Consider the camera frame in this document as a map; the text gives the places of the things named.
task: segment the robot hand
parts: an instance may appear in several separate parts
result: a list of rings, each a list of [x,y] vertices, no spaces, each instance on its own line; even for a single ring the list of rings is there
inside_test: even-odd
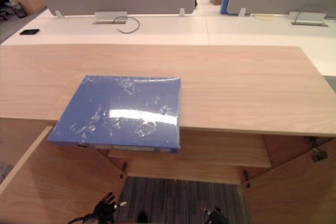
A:
[[[201,211],[205,212],[209,218],[205,224],[228,224],[229,220],[222,214],[220,209],[216,207],[215,211],[208,211],[205,207],[201,207]]]
[[[113,214],[118,207],[123,207],[127,202],[115,204],[113,193],[108,193],[101,201],[98,202],[92,214],[85,215],[72,220],[70,223],[74,223],[82,220],[83,224],[113,224]]]

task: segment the black cable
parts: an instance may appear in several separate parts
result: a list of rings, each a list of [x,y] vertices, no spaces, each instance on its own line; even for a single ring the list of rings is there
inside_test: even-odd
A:
[[[78,217],[76,219],[73,219],[72,221],[70,221],[68,224],[71,224],[71,223],[74,223],[74,222],[77,222],[77,221],[80,221],[80,220],[83,220],[84,217]]]
[[[140,28],[140,21],[138,21],[138,20],[137,20],[136,18],[134,18],[134,17],[130,17],[130,16],[119,16],[119,17],[114,18],[114,20],[113,20],[113,24],[114,24],[114,22],[115,22],[115,20],[116,20],[117,18],[130,18],[130,19],[132,19],[132,20],[135,20],[135,21],[138,23],[138,27],[137,27],[136,29],[132,30],[132,31],[122,31],[122,30],[120,30],[120,29],[117,29],[119,32],[121,32],[121,33],[123,33],[123,34],[131,34],[131,33],[137,31],[137,30]]]

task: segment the metal bracket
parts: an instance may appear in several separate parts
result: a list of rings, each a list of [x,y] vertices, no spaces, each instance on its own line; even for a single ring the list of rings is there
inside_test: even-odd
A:
[[[314,162],[318,162],[324,160],[329,157],[326,151],[320,150],[317,148],[317,142],[319,140],[316,136],[306,136],[306,139],[309,141],[311,145],[311,150],[313,152],[312,159]]]
[[[95,12],[94,25],[126,24],[127,12]]]
[[[248,173],[246,170],[243,170],[243,177],[244,177],[244,182],[245,182],[245,186],[246,188],[250,188],[251,187],[251,184],[250,182],[248,181],[249,178],[248,178]]]
[[[62,13],[59,10],[55,11],[56,17],[58,18],[64,18],[64,16],[62,15]]]
[[[184,17],[185,16],[185,9],[184,8],[180,8],[179,16],[180,17]]]
[[[124,178],[124,175],[127,175],[127,173],[126,173],[126,169],[127,169],[127,162],[124,162],[123,164],[122,164],[122,173],[120,174],[120,179],[123,179]]]
[[[324,18],[325,13],[290,12],[288,15],[292,25],[327,26]]]
[[[244,17],[246,14],[246,8],[243,7],[240,9],[239,13],[238,13],[238,17]]]

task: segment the desk surface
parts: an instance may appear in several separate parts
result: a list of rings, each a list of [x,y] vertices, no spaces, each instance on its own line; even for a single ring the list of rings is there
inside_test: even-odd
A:
[[[137,45],[265,45],[298,46],[324,76],[336,76],[336,22],[329,27],[293,26],[286,17],[262,21],[254,17],[225,16],[220,6],[197,0],[198,7],[185,17],[138,15],[140,29],[131,35],[117,28],[132,30],[136,24],[93,25],[93,16],[58,19],[46,10],[2,45],[39,44],[137,44]],[[39,28],[35,36],[20,36],[23,29]]]
[[[182,77],[182,127],[336,135],[336,94],[297,47],[1,46],[0,116],[58,120],[86,74]]]

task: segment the striped carpet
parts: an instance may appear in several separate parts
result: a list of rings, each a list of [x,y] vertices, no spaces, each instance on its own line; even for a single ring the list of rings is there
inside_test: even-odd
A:
[[[144,210],[151,223],[204,224],[200,207],[219,207],[230,224],[252,223],[240,186],[169,179],[129,177],[119,201],[128,205],[115,213],[118,221],[135,220]]]

